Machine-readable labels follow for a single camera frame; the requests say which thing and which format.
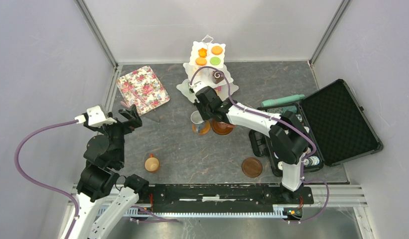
floral notebook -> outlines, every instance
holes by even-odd
[[[144,66],[116,80],[128,107],[136,105],[143,115],[168,102],[170,97],[149,66]]]

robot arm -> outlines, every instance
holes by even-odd
[[[202,82],[197,82],[191,88],[196,93],[197,98],[194,105],[204,120],[213,119],[218,122],[241,125],[268,136],[274,148],[273,153],[276,153],[275,155],[284,162],[282,186],[290,192],[300,189],[302,185],[300,178],[301,158],[305,155],[304,152],[307,150],[308,143],[292,130],[286,134],[284,130],[288,128],[274,120],[286,121],[305,133],[304,127],[294,113],[286,112],[281,115],[259,112],[270,116],[270,118],[265,118],[240,109],[239,107],[247,108],[241,103],[235,102],[239,106],[236,107],[229,99],[222,101],[213,88]]]
[[[71,239],[104,239],[111,232],[128,208],[139,199],[139,192],[148,181],[133,174],[128,177],[118,197],[96,220],[97,212],[106,202],[113,185],[119,178],[118,171],[124,167],[124,135],[142,126],[136,107],[119,110],[127,120],[120,122],[112,113],[104,113],[100,106],[87,109],[87,112],[75,117],[84,127],[101,134],[92,137],[87,144],[84,158],[86,167],[77,184],[76,199],[80,205],[77,223],[72,229]],[[63,232],[66,236],[75,210]]]

teal pen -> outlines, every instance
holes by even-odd
[[[288,104],[291,102],[295,102],[295,101],[304,99],[304,97],[305,95],[294,95],[294,96],[287,96],[287,97],[279,98],[276,100],[265,100],[262,102],[261,106],[268,107],[268,106],[278,106],[278,105]]]

gray floor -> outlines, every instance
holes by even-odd
[[[304,208],[304,218],[319,208]],[[123,218],[108,238],[118,239],[361,239],[352,208],[327,208],[320,217],[302,225],[281,219],[181,218],[179,223],[131,223]]]
[[[121,76],[143,65],[123,66]],[[249,129],[236,127],[229,135],[220,136],[212,130],[197,135],[191,129],[190,115],[196,107],[177,89],[187,78],[182,64],[151,64],[167,92],[170,101],[141,116],[143,126],[126,135],[125,168],[121,175],[133,173],[150,183],[278,183],[269,160],[258,158],[264,168],[257,178],[249,178],[241,171],[241,163],[253,155],[248,138]],[[226,63],[240,89],[233,98],[244,105],[257,108],[261,101],[294,94],[309,95],[317,90],[307,62],[238,62]],[[118,91],[112,112],[122,109],[122,95]],[[161,162],[161,169],[149,173],[144,161],[153,153]],[[324,178],[328,182],[347,182],[342,165],[325,166],[306,173],[307,179]]]

wooden saucer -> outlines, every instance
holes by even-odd
[[[232,127],[221,128],[219,126],[219,122],[217,122],[216,120],[212,120],[212,130],[218,135],[227,135],[232,132],[233,129],[234,128]]]
[[[192,124],[192,131],[195,133],[195,124]],[[201,130],[200,133],[196,133],[199,135],[207,134],[210,131],[210,122],[206,121],[206,126]]]
[[[250,178],[258,177],[262,171],[262,163],[256,158],[246,158],[241,165],[243,173]]]

